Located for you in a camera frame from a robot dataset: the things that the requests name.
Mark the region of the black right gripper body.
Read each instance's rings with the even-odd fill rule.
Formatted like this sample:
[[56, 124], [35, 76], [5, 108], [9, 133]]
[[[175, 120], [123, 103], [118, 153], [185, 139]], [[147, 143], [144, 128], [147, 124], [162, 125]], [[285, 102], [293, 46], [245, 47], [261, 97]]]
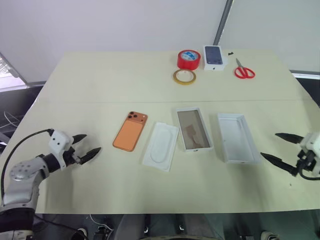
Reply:
[[298, 161], [296, 167], [299, 173], [302, 173], [303, 170], [312, 172], [315, 166], [315, 153], [312, 150], [304, 152], [301, 150], [297, 155]]

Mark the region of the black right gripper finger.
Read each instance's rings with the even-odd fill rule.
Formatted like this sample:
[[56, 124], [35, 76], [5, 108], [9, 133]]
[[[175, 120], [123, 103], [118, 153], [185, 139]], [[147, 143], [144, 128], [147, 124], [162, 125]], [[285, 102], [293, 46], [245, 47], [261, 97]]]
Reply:
[[273, 164], [274, 166], [288, 172], [289, 174], [291, 174], [292, 176], [296, 177], [298, 174], [298, 169], [290, 164], [287, 164], [285, 162], [283, 162], [280, 158], [273, 156], [271, 154], [267, 154], [267, 153], [260, 153], [267, 161], [269, 161], [271, 164]]
[[302, 141], [302, 137], [296, 134], [280, 132], [280, 133], [276, 133], [275, 135], [293, 144], [299, 144]]

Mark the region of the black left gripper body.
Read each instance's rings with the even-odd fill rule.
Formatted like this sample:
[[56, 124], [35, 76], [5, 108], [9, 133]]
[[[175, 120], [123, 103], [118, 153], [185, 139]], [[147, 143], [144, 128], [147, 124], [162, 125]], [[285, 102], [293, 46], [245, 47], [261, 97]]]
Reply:
[[75, 155], [75, 149], [72, 146], [63, 152], [62, 157], [66, 167], [73, 164], [83, 164], [81, 158]]

